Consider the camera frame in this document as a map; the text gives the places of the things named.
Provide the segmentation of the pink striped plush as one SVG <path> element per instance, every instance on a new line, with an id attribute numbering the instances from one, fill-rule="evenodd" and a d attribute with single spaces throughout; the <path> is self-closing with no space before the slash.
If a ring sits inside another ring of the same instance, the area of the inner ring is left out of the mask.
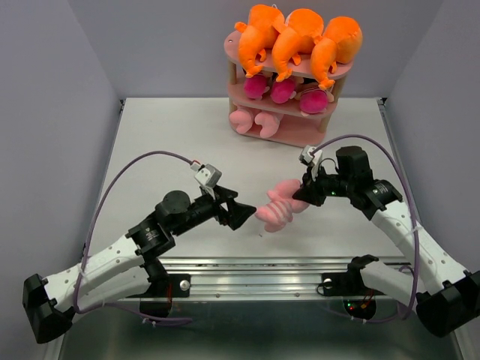
<path id="1" fill-rule="evenodd" d="M 257 113 L 256 109 L 239 106 L 229 114 L 229 123 L 238 134 L 245 134 L 252 128 Z"/>
<path id="2" fill-rule="evenodd" d="M 261 127 L 259 136 L 266 139 L 275 135 L 283 117 L 283 114 L 276 112 L 259 112 L 254 118 L 255 124 Z"/>

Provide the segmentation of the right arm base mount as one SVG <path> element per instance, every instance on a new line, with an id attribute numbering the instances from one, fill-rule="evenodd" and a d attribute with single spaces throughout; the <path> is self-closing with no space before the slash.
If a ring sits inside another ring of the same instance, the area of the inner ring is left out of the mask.
<path id="1" fill-rule="evenodd" d="M 382 295 L 378 290 L 366 287 L 360 271 L 379 259 L 372 255 L 356 256 L 348 264 L 345 272 L 327 272 L 321 274 L 316 292 L 321 296 L 341 296 L 346 315 L 353 320 L 365 323 L 378 323 L 374 320 L 377 312 L 375 296 Z"/>

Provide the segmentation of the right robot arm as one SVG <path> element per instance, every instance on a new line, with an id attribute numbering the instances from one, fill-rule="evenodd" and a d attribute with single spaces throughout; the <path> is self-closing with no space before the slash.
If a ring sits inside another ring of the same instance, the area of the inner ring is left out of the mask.
<path id="1" fill-rule="evenodd" d="M 479 273 L 452 259 L 414 219 L 401 193 L 374 178 L 367 153 L 346 146 L 335 153 L 336 172 L 328 174 L 323 156 L 313 146 L 299 160 L 307 170 L 293 199 L 321 206 L 327 197 L 344 197 L 382 230 L 414 267 L 412 274 L 394 270 L 372 255 L 356 256 L 343 273 L 327 282 L 325 296 L 373 290 L 414 305 L 422 325 L 439 338 L 479 316 Z"/>

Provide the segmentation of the pink plush with face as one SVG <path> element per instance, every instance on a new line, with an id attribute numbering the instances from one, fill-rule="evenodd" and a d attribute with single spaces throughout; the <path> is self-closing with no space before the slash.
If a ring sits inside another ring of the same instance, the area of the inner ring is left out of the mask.
<path id="1" fill-rule="evenodd" d="M 276 233 L 293 221 L 293 215 L 309 207 L 301 200 L 293 199 L 293 194 L 301 187 L 298 179 L 283 180 L 267 191 L 269 202 L 260 206 L 255 217 L 264 223 L 264 230 Z"/>

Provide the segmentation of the orange shark plush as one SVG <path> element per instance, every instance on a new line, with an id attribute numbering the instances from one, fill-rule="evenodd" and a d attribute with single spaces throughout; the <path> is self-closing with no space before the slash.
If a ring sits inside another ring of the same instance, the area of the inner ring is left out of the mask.
<path id="1" fill-rule="evenodd" d="M 247 23 L 237 22 L 235 30 L 241 33 L 238 41 L 238 60 L 247 78 L 252 78 L 263 70 L 259 61 L 266 60 L 266 50 L 271 49 L 280 32 L 276 26 L 284 24 L 283 13 L 274 6 L 254 5 L 248 14 Z"/>
<path id="2" fill-rule="evenodd" d="M 288 79 L 293 69 L 292 62 L 299 66 L 301 54 L 311 54 L 315 40 L 322 37 L 324 29 L 323 18 L 308 8 L 299 8 L 289 14 L 283 22 L 276 22 L 274 28 L 279 32 L 271 51 L 274 69 L 277 73 L 276 82 Z"/>

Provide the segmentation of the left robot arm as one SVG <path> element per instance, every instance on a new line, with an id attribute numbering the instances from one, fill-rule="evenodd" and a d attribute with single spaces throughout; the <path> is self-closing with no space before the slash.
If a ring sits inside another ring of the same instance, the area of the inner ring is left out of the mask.
<path id="1" fill-rule="evenodd" d="M 48 343 L 65 334 L 78 315 L 129 296 L 160 295 L 168 274 L 160 256 L 175 247 L 175 238 L 211 219 L 231 230 L 256 212 L 236 202 L 237 192 L 215 186 L 190 199 L 181 190 L 167 193 L 154 211 L 117 241 L 57 274 L 32 274 L 23 282 L 22 306 L 34 339 Z"/>

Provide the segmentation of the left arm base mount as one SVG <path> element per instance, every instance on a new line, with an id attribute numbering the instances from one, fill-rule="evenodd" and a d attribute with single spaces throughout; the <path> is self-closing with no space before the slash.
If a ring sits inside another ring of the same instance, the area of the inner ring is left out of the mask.
<path id="1" fill-rule="evenodd" d="M 144 323 L 161 327 L 186 326 L 193 322 L 188 317 L 171 317 L 174 298 L 190 295 L 189 274 L 168 274 L 159 259 L 139 267 L 136 275 L 139 289 L 129 293 L 127 299 L 139 300 L 136 311 Z"/>

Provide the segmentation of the plain orange plush toy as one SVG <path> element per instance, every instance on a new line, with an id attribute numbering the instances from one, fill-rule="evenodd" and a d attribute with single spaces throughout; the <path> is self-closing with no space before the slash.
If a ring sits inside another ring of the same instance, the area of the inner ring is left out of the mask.
<path id="1" fill-rule="evenodd" d="M 310 72 L 322 90 L 331 88 L 335 81 L 329 74 L 337 71 L 338 64 L 348 64 L 363 44 L 359 23 L 348 16 L 331 19 L 321 37 L 314 41 L 310 55 Z"/>

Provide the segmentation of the boy doll pink pants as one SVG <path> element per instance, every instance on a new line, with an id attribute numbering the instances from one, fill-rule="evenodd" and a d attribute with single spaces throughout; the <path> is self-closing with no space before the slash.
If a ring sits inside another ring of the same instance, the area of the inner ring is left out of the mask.
<path id="1" fill-rule="evenodd" d="M 321 89 L 316 83 L 302 86 L 295 99 L 298 101 L 303 116 L 323 113 L 334 102 L 334 95 L 329 90 Z"/>
<path id="2" fill-rule="evenodd" d="M 249 99 L 261 100 L 269 91 L 269 80 L 270 78 L 262 73 L 246 78 L 243 85 L 245 96 Z"/>
<path id="3" fill-rule="evenodd" d="M 297 95 L 298 87 L 304 82 L 303 77 L 290 76 L 281 82 L 274 81 L 270 97 L 275 104 L 285 104 Z"/>

